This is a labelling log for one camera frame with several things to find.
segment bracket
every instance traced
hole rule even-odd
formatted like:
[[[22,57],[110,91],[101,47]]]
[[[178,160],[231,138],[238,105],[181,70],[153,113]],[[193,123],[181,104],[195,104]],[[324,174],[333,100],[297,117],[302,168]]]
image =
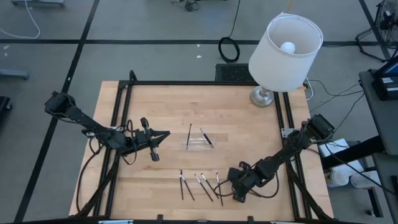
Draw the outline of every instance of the bracket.
[[[119,81],[118,90],[127,87],[128,85],[133,85],[134,81],[137,81],[137,76],[133,70],[130,70],[129,80]]]
[[[282,138],[287,138],[293,131],[299,131],[297,128],[281,128]]]
[[[132,224],[134,220],[106,220],[99,221],[98,224]]]

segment clear plastic holder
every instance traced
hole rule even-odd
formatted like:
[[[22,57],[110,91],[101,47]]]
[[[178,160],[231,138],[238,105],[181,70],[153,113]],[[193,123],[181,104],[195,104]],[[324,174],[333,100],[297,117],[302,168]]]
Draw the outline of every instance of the clear plastic holder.
[[[202,133],[191,133],[188,145],[187,145],[187,139],[182,139],[180,141],[181,148],[188,151],[214,150],[216,148],[216,139],[211,134],[206,133],[206,135],[211,141],[211,144],[209,144],[209,142],[202,135]]]

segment table lamp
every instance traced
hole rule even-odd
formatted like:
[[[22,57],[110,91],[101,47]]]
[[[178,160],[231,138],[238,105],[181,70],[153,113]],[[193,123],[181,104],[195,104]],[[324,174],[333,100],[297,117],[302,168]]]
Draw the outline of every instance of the table lamp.
[[[260,85],[251,92],[251,102],[263,108],[274,100],[271,91],[301,86],[322,42],[322,31],[308,19],[286,13],[274,18],[249,61],[249,72]]]

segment white lampshade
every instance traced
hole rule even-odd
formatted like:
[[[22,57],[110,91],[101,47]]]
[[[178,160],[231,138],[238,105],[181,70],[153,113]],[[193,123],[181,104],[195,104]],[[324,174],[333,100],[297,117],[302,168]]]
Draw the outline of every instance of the white lampshade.
[[[294,44],[294,53],[280,49],[286,42]],[[294,90],[303,84],[322,42],[322,31],[313,22],[282,13],[269,23],[251,55],[250,74],[268,90]]]

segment metal clamp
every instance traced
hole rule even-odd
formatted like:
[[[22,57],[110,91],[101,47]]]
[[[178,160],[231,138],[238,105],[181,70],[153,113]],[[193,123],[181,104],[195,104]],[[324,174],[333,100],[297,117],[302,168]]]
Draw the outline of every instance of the metal clamp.
[[[293,131],[299,131],[297,128],[281,128],[280,133],[282,134],[282,138],[287,138]]]

